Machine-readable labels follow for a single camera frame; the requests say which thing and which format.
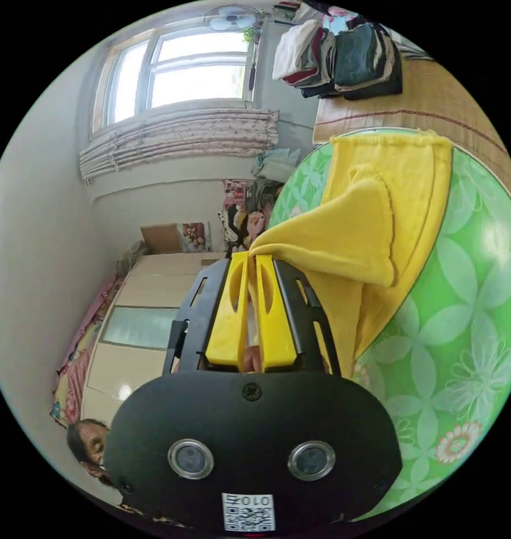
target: yellow towel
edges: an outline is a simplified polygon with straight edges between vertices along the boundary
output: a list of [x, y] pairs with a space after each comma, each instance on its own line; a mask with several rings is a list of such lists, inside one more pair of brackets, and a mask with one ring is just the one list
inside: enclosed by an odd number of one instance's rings
[[327, 314], [342, 374], [350, 377], [435, 243], [452, 144], [433, 133], [357, 135], [331, 143], [321, 205], [267, 230], [250, 257], [271, 254], [306, 274]]

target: green table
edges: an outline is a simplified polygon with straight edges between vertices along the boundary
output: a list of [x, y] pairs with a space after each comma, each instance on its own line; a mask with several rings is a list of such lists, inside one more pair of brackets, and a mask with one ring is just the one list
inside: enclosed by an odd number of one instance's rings
[[[332, 145], [325, 144], [298, 166], [270, 226], [319, 205], [331, 158]], [[454, 147], [434, 249], [397, 314], [358, 359], [354, 380], [385, 405], [404, 461], [385, 498], [362, 518], [406, 503], [451, 475], [511, 391], [511, 198], [461, 148]]]

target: bamboo mat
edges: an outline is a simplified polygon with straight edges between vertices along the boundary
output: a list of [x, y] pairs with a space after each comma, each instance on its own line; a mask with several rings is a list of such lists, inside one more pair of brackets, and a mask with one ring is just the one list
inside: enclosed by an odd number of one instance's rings
[[401, 59], [403, 94], [346, 101], [320, 99], [314, 144], [358, 129], [432, 130], [471, 152], [511, 195], [511, 159], [492, 123], [465, 88], [437, 62]]

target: qr code sticker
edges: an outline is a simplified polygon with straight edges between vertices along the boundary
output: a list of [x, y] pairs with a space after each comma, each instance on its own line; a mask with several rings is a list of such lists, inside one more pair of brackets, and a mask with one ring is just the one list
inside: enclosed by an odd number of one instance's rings
[[226, 532], [272, 532], [276, 530], [271, 494], [222, 494]]

